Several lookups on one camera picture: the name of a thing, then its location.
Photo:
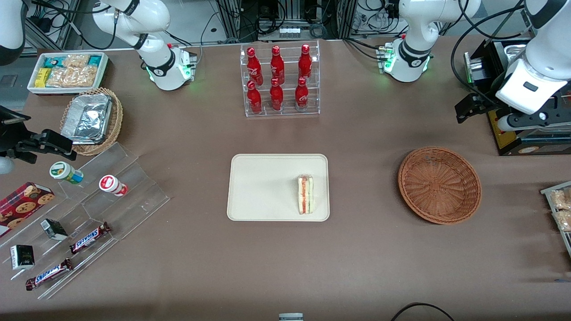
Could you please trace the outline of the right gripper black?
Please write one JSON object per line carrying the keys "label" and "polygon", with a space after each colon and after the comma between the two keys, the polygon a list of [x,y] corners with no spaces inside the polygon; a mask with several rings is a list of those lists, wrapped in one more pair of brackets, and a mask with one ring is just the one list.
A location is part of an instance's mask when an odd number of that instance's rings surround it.
{"label": "right gripper black", "polygon": [[60,155],[70,161],[77,159],[72,140],[51,129],[45,129],[41,134],[31,132],[25,124],[30,119],[30,116],[0,107],[1,156],[35,163],[37,155],[33,152],[41,149],[45,154]]}

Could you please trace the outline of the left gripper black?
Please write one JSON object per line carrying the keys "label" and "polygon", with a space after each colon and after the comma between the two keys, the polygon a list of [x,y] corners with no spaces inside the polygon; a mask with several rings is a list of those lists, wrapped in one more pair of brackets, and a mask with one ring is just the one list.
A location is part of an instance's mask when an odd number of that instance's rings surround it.
{"label": "left gripper black", "polygon": [[[491,112],[491,127],[493,130],[532,130],[533,126],[510,124],[509,115],[513,113],[510,106],[497,98],[487,99],[479,94],[468,94],[455,105],[455,118],[462,124],[475,115]],[[538,111],[534,119],[543,127],[556,127],[570,125],[571,107],[567,97],[550,97]]]}

